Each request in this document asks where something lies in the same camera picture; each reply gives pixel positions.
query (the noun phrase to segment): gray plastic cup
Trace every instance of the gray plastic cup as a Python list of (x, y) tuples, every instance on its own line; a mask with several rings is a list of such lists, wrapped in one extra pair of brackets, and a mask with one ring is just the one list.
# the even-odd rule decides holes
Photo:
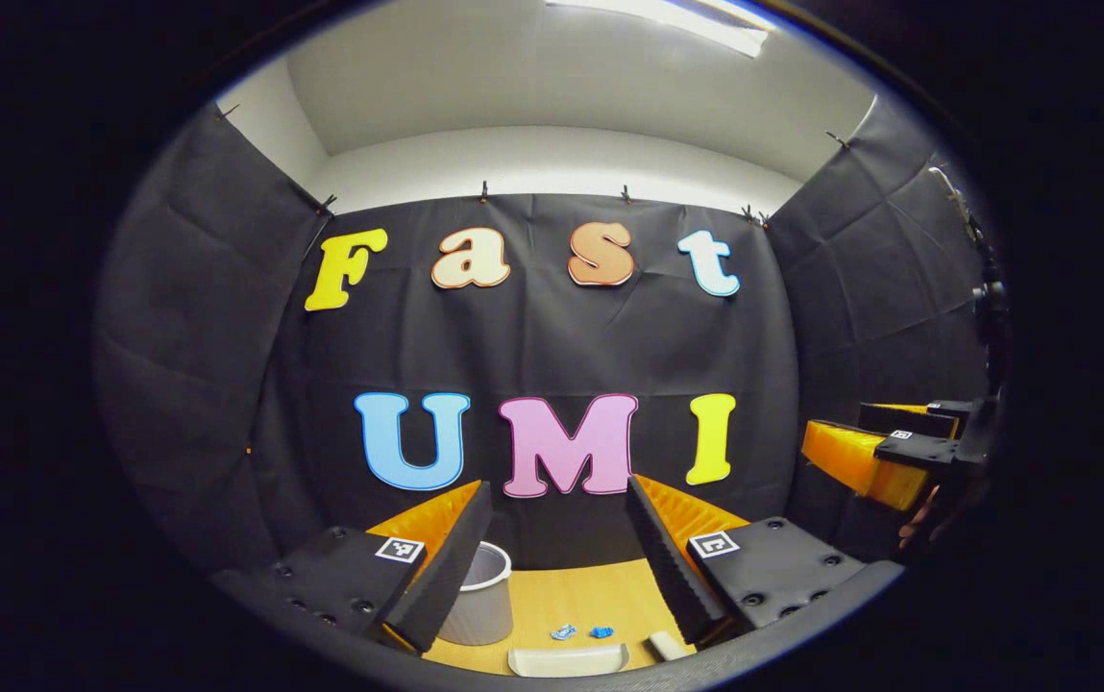
[(507, 638), (513, 631), (513, 610), (508, 604), (512, 574), (508, 553), (480, 541), (458, 599), (440, 626), (440, 639), (481, 647)]

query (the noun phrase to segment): white plastic tray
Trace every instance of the white plastic tray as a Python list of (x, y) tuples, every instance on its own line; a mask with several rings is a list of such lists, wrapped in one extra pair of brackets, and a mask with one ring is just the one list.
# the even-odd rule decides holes
[(618, 673), (629, 661), (626, 643), (590, 649), (512, 649), (508, 667), (522, 678), (582, 678)]

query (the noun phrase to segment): white wall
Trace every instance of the white wall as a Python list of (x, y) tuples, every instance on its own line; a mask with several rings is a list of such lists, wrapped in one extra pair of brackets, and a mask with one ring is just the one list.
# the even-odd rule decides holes
[(337, 194), (346, 213), (434, 198), (576, 193), (772, 214), (802, 183), (697, 146), (622, 131), (498, 127), (438, 131), (364, 146), (329, 159), (309, 192)]
[(329, 160), (296, 98), (286, 56), (241, 79), (217, 97), (217, 104), (223, 113), (238, 105), (227, 121), (302, 188)]

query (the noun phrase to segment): letter u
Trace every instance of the letter u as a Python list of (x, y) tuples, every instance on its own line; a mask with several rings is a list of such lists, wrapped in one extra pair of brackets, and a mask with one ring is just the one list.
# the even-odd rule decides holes
[(399, 417), (410, 407), (401, 394), (359, 394), (354, 411), (363, 419), (363, 456), (372, 473), (402, 490), (440, 490), (463, 476), (463, 412), (470, 407), (464, 394), (437, 393), (424, 397), (436, 430), (436, 460), (426, 467), (407, 464), (402, 455)]

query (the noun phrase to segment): light blue letter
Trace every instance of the light blue letter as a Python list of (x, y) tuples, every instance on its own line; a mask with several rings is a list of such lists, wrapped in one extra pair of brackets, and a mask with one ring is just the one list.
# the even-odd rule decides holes
[(376, 478), (402, 490), (440, 490), (463, 476), (463, 412), (470, 398), (463, 394), (428, 394), (425, 411), (433, 414), (436, 460), (426, 467), (406, 464), (397, 417), (406, 411), (401, 394), (370, 393), (354, 398), (363, 417), (363, 456)]
[(722, 259), (730, 257), (731, 246), (726, 242), (714, 242), (709, 231), (698, 231), (676, 245), (680, 253), (688, 253), (693, 262), (697, 284), (710, 295), (732, 295), (740, 289), (740, 279), (722, 273)]

